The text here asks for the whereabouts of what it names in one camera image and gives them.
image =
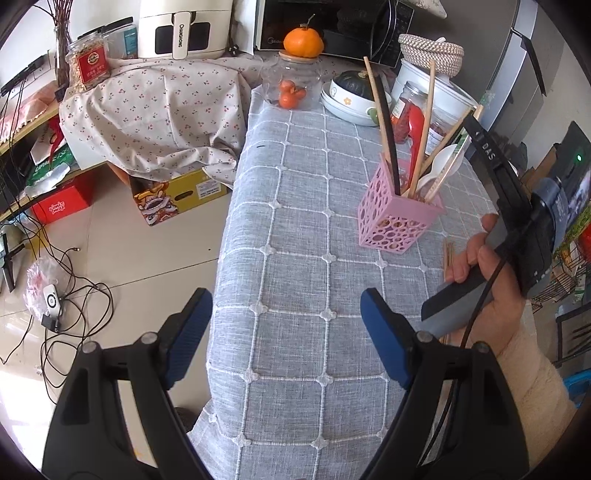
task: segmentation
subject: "white container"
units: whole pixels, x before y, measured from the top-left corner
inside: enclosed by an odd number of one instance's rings
[[[367,98],[363,98],[359,95],[351,93],[348,90],[345,90],[344,88],[338,86],[334,80],[331,80],[330,82],[329,92],[330,96],[341,105],[351,108],[351,110],[355,110],[357,113],[361,113],[362,115],[369,115],[369,110],[375,108],[375,102],[373,100],[367,100]],[[390,110],[390,106],[392,105],[392,97],[390,97],[388,92],[384,93],[386,94],[388,110]]]
[[[228,45],[232,0],[142,0],[138,56],[217,59]]]
[[[330,82],[326,82],[322,86],[322,92],[320,94],[320,103],[326,107],[326,109],[334,116],[345,120],[355,125],[361,125],[363,127],[376,127],[377,123],[369,116],[362,113],[358,113],[355,110],[342,105],[330,96]]]
[[[423,91],[428,92],[429,74],[403,59],[400,73],[396,77],[392,88],[394,102],[398,101],[404,84],[409,81],[416,83]],[[444,110],[457,120],[462,117],[468,107],[476,108],[478,102],[460,87],[454,85],[447,75],[438,74],[435,77],[433,105],[436,105],[437,108]]]

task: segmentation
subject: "finger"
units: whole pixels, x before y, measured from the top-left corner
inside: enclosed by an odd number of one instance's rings
[[[485,232],[477,233],[468,240],[466,244],[466,255],[469,265],[476,265],[478,263],[478,251],[484,245],[487,235],[488,233]]]
[[[496,221],[499,219],[499,216],[496,213],[487,213],[483,215],[480,219],[480,224],[482,225],[483,229],[488,233],[495,227]]]
[[[478,251],[478,265],[485,279],[489,279],[501,259],[488,245],[483,245]],[[499,272],[499,276],[492,285],[492,296],[495,304],[506,311],[513,311],[521,304],[521,292],[513,269],[510,265],[505,266]]]
[[[458,283],[462,283],[466,277],[468,276],[468,271],[470,267],[468,266],[468,258],[466,256],[466,251],[459,253],[453,259],[453,279]]]

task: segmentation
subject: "black cable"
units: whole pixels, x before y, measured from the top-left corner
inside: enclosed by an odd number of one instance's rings
[[[482,293],[480,294],[478,301],[476,302],[476,306],[474,307],[474,311],[472,312],[470,320],[468,321],[468,323],[466,325],[466,329],[464,330],[464,335],[462,336],[460,348],[466,347],[466,344],[468,342],[468,337],[470,336],[470,332],[472,331],[472,327],[474,326],[474,322],[478,318],[478,315],[480,315],[480,311],[482,310],[484,302],[486,301],[486,298],[489,296],[489,294],[492,290],[492,286],[493,286],[496,278],[499,276],[499,273],[501,273],[501,270],[503,269],[503,267],[507,263],[507,258],[508,258],[509,253],[514,250],[517,243],[519,243],[519,241],[521,241],[521,239],[525,236],[525,234],[528,232],[530,227],[538,219],[539,215],[540,215],[540,211],[535,211],[532,214],[531,219],[528,221],[526,226],[523,229],[521,229],[516,235],[513,235],[512,237],[507,239],[507,241],[505,243],[505,245],[506,245],[505,253],[503,256],[501,256],[499,264],[496,266],[495,271],[492,273],[491,277],[486,282],[486,285],[485,285],[484,289],[482,290]],[[441,429],[443,428],[443,424],[446,421],[450,407],[452,406],[452,403],[454,402],[454,400],[457,398],[458,392],[459,392],[459,383],[457,380],[453,380],[452,387],[450,389],[450,393],[447,396],[445,406],[443,407],[443,411],[441,412],[441,417],[439,417],[439,422],[437,423],[437,426],[435,427],[435,430],[433,431],[433,435],[431,436],[429,444],[427,445],[427,448],[425,449],[423,456],[421,457],[421,460],[419,461],[419,465],[422,465],[426,461],[427,456],[429,455],[429,453],[431,452],[431,450],[433,448],[433,445],[435,445],[435,441],[437,440],[437,437],[439,436]]]
[[[12,351],[8,354],[8,356],[6,357],[6,360],[2,359],[2,357],[0,356],[0,362],[2,362],[2,365],[6,365],[8,363],[8,361],[10,360],[10,357],[12,356],[12,354],[18,350],[18,348],[22,345],[22,343],[25,341],[25,337],[27,336],[27,334],[29,333],[29,331],[31,330],[31,327],[33,326],[33,315],[31,315],[31,317],[29,318],[29,325],[27,326],[27,330],[25,330],[24,335],[21,338],[21,341],[18,342],[18,345],[12,349]]]
[[[484,302],[485,302],[486,298],[488,297],[488,294],[491,292],[492,285],[495,282],[496,278],[499,276],[499,273],[501,272],[501,269],[505,266],[506,262],[507,262],[507,258],[502,257],[501,261],[496,266],[495,271],[493,272],[493,274],[491,275],[489,280],[486,282],[484,290],[482,290],[482,294],[480,295],[480,297],[478,298],[478,301],[476,302],[476,307],[474,308],[474,311],[472,312],[472,316],[470,317],[470,320],[468,321],[468,324],[466,325],[466,330],[464,331],[464,335],[462,337],[462,342],[460,343],[460,348],[466,347],[466,344],[468,342],[468,337],[470,336],[470,331],[472,330],[474,322],[476,321],[476,318],[478,318],[478,315],[480,314],[480,311],[482,310],[482,306],[484,305]],[[456,380],[454,380],[452,382],[452,388],[450,389],[450,394],[447,396],[445,406],[443,407],[443,412],[441,413],[441,417],[439,417],[439,422],[437,423],[437,426],[435,427],[435,430],[433,431],[433,435],[431,437],[431,440],[429,441],[429,445],[427,446],[427,449],[423,453],[423,457],[421,458],[421,461],[419,462],[420,464],[423,464],[425,462],[425,460],[427,459],[427,455],[429,455],[429,452],[431,452],[433,445],[435,445],[435,441],[437,440],[437,437],[439,436],[439,433],[441,432],[441,429],[443,428],[443,424],[445,423],[449,409],[452,406],[452,401],[457,397],[458,389],[459,389],[459,384]]]
[[[18,98],[17,98],[16,110],[15,110],[15,113],[13,114],[12,125],[14,126],[14,130],[12,130],[12,128],[11,128],[11,131],[9,133],[9,138],[8,138],[8,145],[9,145],[8,154],[9,154],[12,166],[17,173],[19,173],[20,171],[19,171],[19,168],[18,168],[18,166],[15,162],[15,159],[14,159],[14,155],[12,152],[12,145],[13,145],[13,140],[14,140],[14,134],[16,132],[16,120],[15,119],[18,118],[18,111],[21,107],[23,90],[24,90],[24,82],[21,84],[21,88],[20,88]],[[4,124],[4,119],[5,119],[7,111],[8,111],[7,109],[8,109],[8,102],[5,104],[4,108],[2,108],[2,110],[0,110],[0,115],[2,115],[2,123],[3,124]],[[12,185],[15,187],[15,189],[20,190],[20,188],[18,187],[16,182],[10,176],[8,176],[8,178],[9,178],[10,182],[12,183]],[[2,171],[0,171],[0,180],[1,180],[0,188],[1,188],[2,195],[8,205],[8,208],[9,208],[11,214],[14,216],[15,212],[12,210],[12,202],[9,201],[9,199],[7,198],[7,196],[4,192],[4,187],[7,186],[7,183],[6,183],[6,179],[5,179],[5,176],[3,175]],[[20,205],[18,195],[15,197],[15,203],[18,206],[18,211],[22,210],[22,206]],[[21,215],[24,215],[34,225],[34,228],[36,229],[36,231],[30,229],[29,227],[27,227],[23,224],[23,222],[21,220]],[[49,235],[47,234],[45,226],[36,218],[31,217],[27,213],[26,210],[22,211],[22,214],[20,214],[18,216],[14,216],[14,218],[15,218],[15,221],[19,223],[23,233],[25,234],[27,240],[29,241],[29,244],[31,245],[31,249],[33,251],[33,255],[35,256],[35,259],[37,259],[37,254],[35,252],[35,245],[33,245],[32,240],[33,240],[33,238],[37,237],[40,242],[40,247],[39,247],[40,250],[41,250],[41,246],[45,246],[48,255],[50,257],[52,257],[53,260],[55,260],[56,263],[58,263],[58,265],[69,276],[68,282],[66,283],[66,286],[64,288],[65,293],[60,297],[61,309],[60,309],[60,313],[58,315],[58,325],[60,324],[59,320],[61,320],[63,318],[63,314],[64,314],[63,307],[66,303],[70,303],[79,311],[78,318],[69,327],[57,332],[55,335],[52,335],[52,336],[48,336],[48,331],[46,330],[44,332],[44,341],[42,342],[41,347],[40,347],[41,373],[43,375],[46,393],[47,393],[48,398],[53,403],[56,403],[52,399],[52,397],[49,393],[48,383],[53,388],[61,388],[63,386],[64,382],[66,381],[68,372],[63,372],[62,370],[60,370],[58,367],[56,367],[52,363],[52,361],[50,359],[50,354],[51,354],[51,350],[53,349],[53,346],[56,344],[57,345],[66,345],[70,348],[73,348],[75,351],[77,351],[80,348],[80,346],[91,335],[96,335],[96,334],[100,333],[104,328],[106,328],[110,324],[111,320],[113,319],[113,314],[114,314],[113,295],[112,295],[112,292],[111,292],[109,286],[107,286],[105,283],[103,283],[103,282],[94,283],[94,282],[90,281],[88,278],[76,275],[74,273],[74,267],[73,267],[72,259],[70,258],[69,252],[80,251],[79,248],[72,247],[72,248],[68,248],[67,250],[62,250],[62,249],[56,247],[55,245],[53,245],[51,243],[51,241],[49,240]],[[86,284],[77,288],[78,281],[83,281]],[[79,306],[73,300],[72,296],[85,290],[85,289],[86,289],[86,292],[85,292],[85,295],[82,300],[82,306]],[[90,294],[93,292],[99,292],[99,293],[103,294],[104,296],[106,296],[108,303],[107,303],[107,307],[105,309],[104,314],[102,315],[100,320],[97,322],[97,324],[95,324],[94,326],[90,326],[88,319],[86,318],[86,315],[84,314],[84,308],[86,306],[86,302],[87,302]],[[82,322],[82,334],[78,335],[76,333],[72,333],[72,330],[77,325],[79,325],[80,322]],[[10,358],[12,353],[14,353],[14,351],[16,349],[18,349],[18,347],[20,345],[22,345],[22,343],[23,343],[27,333],[30,331],[32,325],[33,325],[33,316],[31,316],[29,327],[28,327],[27,331],[25,332],[25,335],[22,337],[20,343],[15,347],[15,349],[13,349],[13,351],[8,355],[6,361],[8,361],[8,359]],[[69,341],[66,341],[68,339],[72,339],[75,341],[70,343]],[[63,377],[61,382],[54,383],[48,378],[47,373],[46,373],[46,366],[47,365],[49,365],[54,370],[54,372],[56,372],[59,376]]]

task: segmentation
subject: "blue gripper pad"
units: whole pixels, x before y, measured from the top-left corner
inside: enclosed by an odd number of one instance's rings
[[[158,335],[161,338],[161,346],[166,350],[166,390],[170,390],[174,383],[182,380],[187,373],[209,324],[212,309],[212,294],[205,288],[198,288],[183,311],[171,315],[160,329]]]
[[[394,313],[378,290],[368,288],[361,294],[361,316],[386,372],[407,390],[414,378],[410,371],[415,331],[408,320]]]

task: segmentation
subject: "microwave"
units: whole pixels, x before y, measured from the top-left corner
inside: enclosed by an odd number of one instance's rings
[[[407,33],[414,10],[397,0],[259,0],[255,42],[259,50],[282,50],[283,38],[310,21],[324,53],[396,67],[398,36]]]

